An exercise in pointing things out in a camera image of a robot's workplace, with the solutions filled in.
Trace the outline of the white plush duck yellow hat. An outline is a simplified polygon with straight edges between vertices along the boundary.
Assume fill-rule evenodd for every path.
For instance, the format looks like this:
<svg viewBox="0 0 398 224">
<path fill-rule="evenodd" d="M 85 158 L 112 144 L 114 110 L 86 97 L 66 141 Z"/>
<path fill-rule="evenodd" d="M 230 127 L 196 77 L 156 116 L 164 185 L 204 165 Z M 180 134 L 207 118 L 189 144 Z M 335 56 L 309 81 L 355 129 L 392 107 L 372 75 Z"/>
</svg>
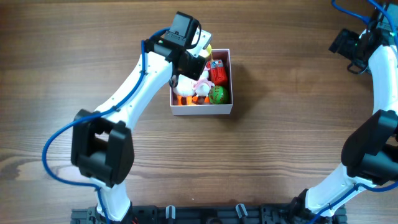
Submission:
<svg viewBox="0 0 398 224">
<path fill-rule="evenodd" d="M 188 78 L 184 75 L 172 77 L 172 91 L 176 97 L 176 105 L 194 105 L 193 96 L 195 89 L 193 88 L 197 81 Z"/>
</svg>

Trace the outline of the white duck with pink hat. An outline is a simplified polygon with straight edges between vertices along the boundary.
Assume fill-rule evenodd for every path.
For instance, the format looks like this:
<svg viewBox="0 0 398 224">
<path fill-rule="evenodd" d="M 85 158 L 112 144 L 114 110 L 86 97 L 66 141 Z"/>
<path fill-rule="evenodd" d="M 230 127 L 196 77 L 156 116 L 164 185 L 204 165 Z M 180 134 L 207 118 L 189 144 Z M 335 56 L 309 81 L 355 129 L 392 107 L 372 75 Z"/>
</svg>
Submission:
<svg viewBox="0 0 398 224">
<path fill-rule="evenodd" d="M 204 70 L 200 75 L 199 80 L 192 83 L 194 95 L 192 96 L 192 102 L 195 105 L 207 105 L 210 104 L 209 93 L 215 84 L 209 79 L 209 71 Z"/>
</svg>

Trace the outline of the yellow rattle drum toy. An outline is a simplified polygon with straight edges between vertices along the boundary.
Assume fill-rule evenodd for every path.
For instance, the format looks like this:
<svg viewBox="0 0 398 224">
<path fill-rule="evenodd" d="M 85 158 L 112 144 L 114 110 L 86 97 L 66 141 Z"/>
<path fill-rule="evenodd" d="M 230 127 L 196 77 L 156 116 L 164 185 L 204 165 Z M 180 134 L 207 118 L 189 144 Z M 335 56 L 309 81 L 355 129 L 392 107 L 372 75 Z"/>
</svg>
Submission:
<svg viewBox="0 0 398 224">
<path fill-rule="evenodd" d="M 209 44 L 206 48 L 206 60 L 207 61 L 213 61 L 213 54 L 212 54 L 212 46 Z"/>
</svg>

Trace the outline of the red toy fire truck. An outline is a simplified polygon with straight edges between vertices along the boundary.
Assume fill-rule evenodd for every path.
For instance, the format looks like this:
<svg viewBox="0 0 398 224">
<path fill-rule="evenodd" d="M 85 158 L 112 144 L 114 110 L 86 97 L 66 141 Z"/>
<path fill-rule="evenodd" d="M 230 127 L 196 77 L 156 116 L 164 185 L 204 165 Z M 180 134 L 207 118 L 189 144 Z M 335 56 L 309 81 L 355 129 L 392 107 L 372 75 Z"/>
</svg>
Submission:
<svg viewBox="0 0 398 224">
<path fill-rule="evenodd" d="M 228 85 L 228 75 L 222 60 L 210 60 L 206 67 L 209 69 L 210 80 L 219 86 Z"/>
</svg>

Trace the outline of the green ball with red numbers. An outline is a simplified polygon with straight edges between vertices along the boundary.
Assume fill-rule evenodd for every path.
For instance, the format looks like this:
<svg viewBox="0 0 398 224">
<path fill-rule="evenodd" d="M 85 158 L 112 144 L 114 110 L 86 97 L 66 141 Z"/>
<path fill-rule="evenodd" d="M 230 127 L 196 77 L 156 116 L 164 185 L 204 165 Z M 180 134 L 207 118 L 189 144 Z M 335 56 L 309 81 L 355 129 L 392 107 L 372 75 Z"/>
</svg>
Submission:
<svg viewBox="0 0 398 224">
<path fill-rule="evenodd" d="M 211 104 L 223 105 L 229 101 L 229 92 L 225 87 L 216 85 L 211 88 L 208 97 Z"/>
</svg>

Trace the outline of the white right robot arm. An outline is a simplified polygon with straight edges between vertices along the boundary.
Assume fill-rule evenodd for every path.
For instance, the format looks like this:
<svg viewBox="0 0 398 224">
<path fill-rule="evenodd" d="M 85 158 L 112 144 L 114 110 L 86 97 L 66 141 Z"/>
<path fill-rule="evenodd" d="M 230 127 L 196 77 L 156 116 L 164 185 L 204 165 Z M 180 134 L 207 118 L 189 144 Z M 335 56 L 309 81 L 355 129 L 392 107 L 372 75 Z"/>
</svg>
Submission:
<svg viewBox="0 0 398 224">
<path fill-rule="evenodd" d="M 371 74 L 373 114 L 344 143 L 338 167 L 291 201 L 285 212 L 293 222 L 333 223 L 338 209 L 357 194 L 397 188 L 397 147 L 387 143 L 397 136 L 397 5 L 368 2 L 374 7 L 371 17 L 331 2 L 366 28 L 361 34 L 341 30 L 329 50 L 349 59 L 357 75 Z"/>
</svg>

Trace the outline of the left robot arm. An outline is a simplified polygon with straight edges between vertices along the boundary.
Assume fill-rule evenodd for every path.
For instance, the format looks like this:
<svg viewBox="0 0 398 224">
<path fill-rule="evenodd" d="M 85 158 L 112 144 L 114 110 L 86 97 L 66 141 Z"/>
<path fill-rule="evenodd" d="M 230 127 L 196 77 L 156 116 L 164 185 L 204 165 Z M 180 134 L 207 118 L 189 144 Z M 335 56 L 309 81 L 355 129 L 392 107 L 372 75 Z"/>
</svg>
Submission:
<svg viewBox="0 0 398 224">
<path fill-rule="evenodd" d="M 134 162 L 132 131 L 150 100 L 178 75 L 198 80 L 206 64 L 199 53 L 210 34 L 188 14 L 177 12 L 168 29 L 141 44 L 134 70 L 93 112 L 80 110 L 72 133 L 71 162 L 97 186 L 97 205 L 73 210 L 72 223 L 136 223 L 125 178 Z"/>
</svg>

